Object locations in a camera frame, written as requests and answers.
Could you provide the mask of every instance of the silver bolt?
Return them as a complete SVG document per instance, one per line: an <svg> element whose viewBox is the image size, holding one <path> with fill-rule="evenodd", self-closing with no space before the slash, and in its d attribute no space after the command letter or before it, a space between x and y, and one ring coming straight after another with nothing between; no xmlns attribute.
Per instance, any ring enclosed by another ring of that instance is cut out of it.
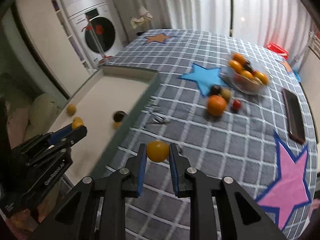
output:
<svg viewBox="0 0 320 240"><path fill-rule="evenodd" d="M195 174L197 172L197 169L194 167L189 167L189 168L187 168L187 172L189 172L191 174Z"/></svg>
<svg viewBox="0 0 320 240"><path fill-rule="evenodd" d="M225 177L223 180L227 184L231 184L233 182L233 178L231 178L231 177Z"/></svg>
<svg viewBox="0 0 320 240"><path fill-rule="evenodd" d="M84 184L89 184L91 181L92 181L92 178L91 178L91 177L84 177L84 178L82 179L82 182L83 182Z"/></svg>
<svg viewBox="0 0 320 240"><path fill-rule="evenodd" d="M121 174L128 174L128 173L129 173L129 169L127 169L127 168L121 168L121 169L119 170L119 172L120 172Z"/></svg>

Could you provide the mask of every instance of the gray checkered tablecloth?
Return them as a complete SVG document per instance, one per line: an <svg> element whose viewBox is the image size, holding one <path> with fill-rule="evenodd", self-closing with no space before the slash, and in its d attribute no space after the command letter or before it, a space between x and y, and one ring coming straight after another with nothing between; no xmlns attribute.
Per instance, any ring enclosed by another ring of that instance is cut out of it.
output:
<svg viewBox="0 0 320 240"><path fill-rule="evenodd" d="M166 44L144 44L145 36L174 35ZM178 79L189 73L192 64L205 68L226 65L232 52L240 52L263 61L273 76L265 95L247 96L231 89L241 100L238 114L228 110L220 119L206 117L206 99L195 82ZM285 87L299 96L303 111L309 153L306 182L311 197L316 184L317 152L315 130L306 98L294 75L288 75L276 60L282 58L248 42L208 32L187 30L150 30L113 57L110 65L125 65L158 70L160 89L151 98L159 106L167 125L148 124L151 114L142 111L130 128L118 152L106 166L106 174L124 166L136 155L140 143L162 140L177 143L191 165L209 176L232 176L256 198L277 176L274 130L297 156L302 146L289 140L281 94ZM283 233L288 239L299 236L310 205L294 211ZM147 162L145 184L139 199L127 199L126 239L189 239L190 201L174 196L169 163Z"/></svg>

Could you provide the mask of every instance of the dryer door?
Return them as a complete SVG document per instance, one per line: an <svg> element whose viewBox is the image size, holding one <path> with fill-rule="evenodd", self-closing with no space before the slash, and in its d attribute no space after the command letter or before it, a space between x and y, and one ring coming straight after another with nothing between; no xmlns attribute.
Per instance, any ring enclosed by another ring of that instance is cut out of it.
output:
<svg viewBox="0 0 320 240"><path fill-rule="evenodd" d="M109 49L111 49L116 40L116 30L112 22L105 17L96 17L91 20L91 24L103 51L107 52ZM92 35L89 33L89 30L85 30L84 38L89 49L99 53L99 50L92 38Z"/></svg>

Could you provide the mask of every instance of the curtain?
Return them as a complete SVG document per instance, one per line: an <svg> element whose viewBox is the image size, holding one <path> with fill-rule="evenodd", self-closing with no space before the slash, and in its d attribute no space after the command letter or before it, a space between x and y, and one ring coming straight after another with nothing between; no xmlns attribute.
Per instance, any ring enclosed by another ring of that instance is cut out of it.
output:
<svg viewBox="0 0 320 240"><path fill-rule="evenodd" d="M129 39L131 17L144 6L155 18L149 28L193 29L229 35L265 46L274 42L290 53L289 63L307 44L312 19L300 0L115 0Z"/></svg>

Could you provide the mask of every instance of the clear glass bowl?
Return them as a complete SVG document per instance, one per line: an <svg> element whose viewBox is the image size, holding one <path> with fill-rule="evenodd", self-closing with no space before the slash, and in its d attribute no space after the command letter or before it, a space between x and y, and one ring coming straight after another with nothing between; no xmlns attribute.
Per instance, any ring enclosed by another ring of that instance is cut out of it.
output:
<svg viewBox="0 0 320 240"><path fill-rule="evenodd" d="M268 79L269 83L271 81L270 73L266 70L264 63L262 61L257 62L255 59L245 57L247 60L251 62L251 66L254 70L264 73ZM220 70L220 78L224 80L228 85L233 86L239 91L247 94L247 95L258 95L264 94L264 90L267 89L266 85L258 85L255 82L247 79L244 76L236 73L229 66L222 66Z"/></svg>

